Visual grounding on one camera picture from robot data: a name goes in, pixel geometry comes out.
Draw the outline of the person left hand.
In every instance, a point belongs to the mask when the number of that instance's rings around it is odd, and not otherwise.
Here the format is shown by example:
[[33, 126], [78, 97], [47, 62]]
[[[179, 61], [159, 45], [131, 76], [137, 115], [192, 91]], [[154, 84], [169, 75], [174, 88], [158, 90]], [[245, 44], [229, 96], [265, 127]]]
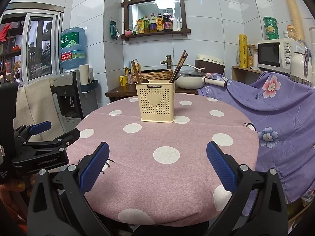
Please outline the person left hand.
[[36, 177], [37, 175], [34, 174], [23, 179], [12, 178], [1, 185], [1, 201], [13, 218], [18, 216], [24, 221], [27, 220], [27, 212], [23, 211], [21, 201], [18, 200], [18, 195], [22, 193], [29, 200]]

